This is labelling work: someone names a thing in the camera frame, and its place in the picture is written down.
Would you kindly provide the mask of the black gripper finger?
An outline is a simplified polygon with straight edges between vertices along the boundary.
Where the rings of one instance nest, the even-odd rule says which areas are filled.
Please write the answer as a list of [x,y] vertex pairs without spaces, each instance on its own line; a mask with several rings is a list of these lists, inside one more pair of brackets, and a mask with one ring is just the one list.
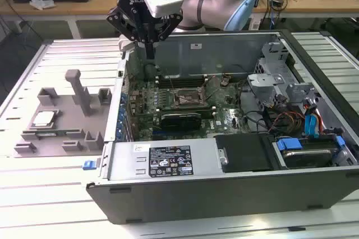
[[107,21],[127,39],[142,43],[146,58],[150,59],[150,43],[140,12],[136,7],[131,7],[129,13],[124,13],[119,7],[115,7],[110,10]]
[[155,43],[164,41],[180,24],[183,16],[171,14],[161,18],[154,18],[149,24],[149,59],[155,57]]

